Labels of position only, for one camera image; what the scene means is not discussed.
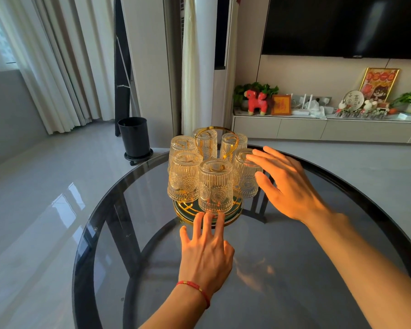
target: round glass table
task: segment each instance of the round glass table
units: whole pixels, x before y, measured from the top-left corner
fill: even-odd
[[[91,215],[74,267],[77,328],[137,328],[178,281],[182,223],[166,193],[168,156],[130,171]],[[294,158],[323,199],[411,276],[411,241],[394,221],[347,182]],[[197,328],[370,327],[307,227],[278,212],[262,191],[244,202],[224,237],[235,249],[233,270]]]

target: drinking glass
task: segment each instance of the drinking glass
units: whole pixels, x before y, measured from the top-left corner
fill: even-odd
[[[194,152],[181,151],[172,157],[167,194],[178,202],[198,199],[198,171],[203,157]]]
[[[193,137],[196,138],[196,144],[199,153],[203,159],[218,157],[218,133],[214,129],[208,129],[201,132],[204,128],[195,129]]]
[[[223,158],[225,154],[228,154],[231,151],[231,146],[236,144],[236,136],[239,138],[239,144],[236,149],[244,149],[248,145],[248,138],[241,133],[226,133],[222,135],[221,139],[221,151],[219,153],[219,158]],[[233,161],[233,154],[230,154],[226,160]]]
[[[227,160],[209,158],[199,165],[199,207],[211,214],[229,211],[233,206],[233,167]]]
[[[263,171],[256,163],[247,160],[246,156],[252,154],[253,149],[237,149],[233,154],[233,195],[243,199],[257,194],[258,184],[254,174]]]
[[[188,151],[197,153],[198,148],[195,144],[195,139],[191,136],[175,136],[172,141],[170,141],[170,150],[169,150],[169,164],[167,166],[167,172],[170,172],[170,166],[172,164],[172,157],[180,151]]]

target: hand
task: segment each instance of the hand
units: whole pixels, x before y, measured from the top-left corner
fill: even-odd
[[[254,149],[252,155],[247,155],[247,159],[261,166],[274,178],[277,187],[262,172],[256,172],[255,175],[259,187],[277,210],[306,225],[316,217],[332,214],[309,182],[299,162],[268,146],[263,149],[265,152]]]
[[[212,214],[198,212],[193,220],[193,237],[180,229],[181,265],[178,280],[198,284],[211,299],[227,279],[233,267],[234,248],[224,240],[224,214],[219,214],[212,234]]]

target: red string bracelet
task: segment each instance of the red string bracelet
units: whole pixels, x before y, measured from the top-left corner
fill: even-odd
[[[177,283],[177,285],[179,284],[186,284],[186,285],[189,285],[190,287],[193,287],[194,289],[197,289],[199,292],[201,292],[201,294],[203,295],[205,299],[205,302],[207,303],[207,307],[205,309],[208,309],[210,307],[210,299],[208,298],[207,294],[203,291],[203,289],[198,284],[195,284],[194,282],[191,282],[188,280],[181,280]]]

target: television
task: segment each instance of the television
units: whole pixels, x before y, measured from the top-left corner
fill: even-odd
[[[262,54],[411,59],[411,0],[270,0]]]

